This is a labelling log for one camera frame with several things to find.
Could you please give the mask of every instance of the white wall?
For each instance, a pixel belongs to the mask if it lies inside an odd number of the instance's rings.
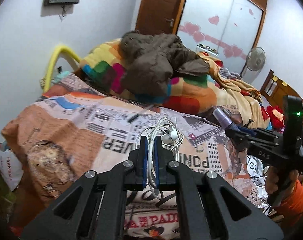
[[[137,18],[138,18],[138,14],[139,14],[140,3],[141,3],[141,0],[136,0],[135,9],[133,11],[133,19],[132,19],[132,23],[131,23],[131,30],[136,29],[136,23],[137,23]]]
[[[84,57],[94,46],[130,30],[135,2],[80,0],[61,21],[60,6],[42,8],[43,0],[5,0],[0,6],[0,131],[41,95],[39,79],[57,44]],[[62,59],[58,65],[71,70]]]
[[[272,69],[303,98],[303,9],[296,0],[268,0],[258,47],[266,64],[252,85],[260,89]]]

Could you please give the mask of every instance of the yellow bed frame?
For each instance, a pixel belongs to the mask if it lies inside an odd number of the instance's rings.
[[[52,80],[52,76],[53,76],[53,70],[54,70],[56,62],[58,60],[58,57],[62,52],[69,55],[77,63],[79,63],[81,61],[81,58],[71,48],[69,48],[63,44],[57,45],[49,60],[49,63],[48,63],[47,72],[46,72],[46,76],[45,76],[45,85],[44,85],[44,89],[43,89],[44,93],[47,92],[50,88],[50,84],[51,84],[51,80]]]

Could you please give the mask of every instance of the white plastic bag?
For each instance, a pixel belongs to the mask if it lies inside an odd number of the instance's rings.
[[[13,191],[19,184],[24,171],[16,155],[11,150],[0,150],[0,174]]]

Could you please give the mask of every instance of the orange cloth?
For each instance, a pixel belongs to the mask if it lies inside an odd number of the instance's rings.
[[[296,223],[303,213],[303,186],[297,180],[293,192],[284,199],[279,207],[275,207],[290,225]]]

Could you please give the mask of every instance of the hand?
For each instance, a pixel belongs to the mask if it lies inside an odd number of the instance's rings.
[[[295,183],[296,180],[298,179],[299,172],[296,170],[293,170],[289,173],[289,178],[292,181],[288,189],[286,189],[284,198],[289,197],[289,195],[293,192],[295,189]],[[270,167],[267,171],[267,179],[266,179],[266,185],[265,189],[268,194],[272,194],[275,191],[278,190],[277,182],[279,180],[278,174],[277,174],[277,169],[275,167]]]

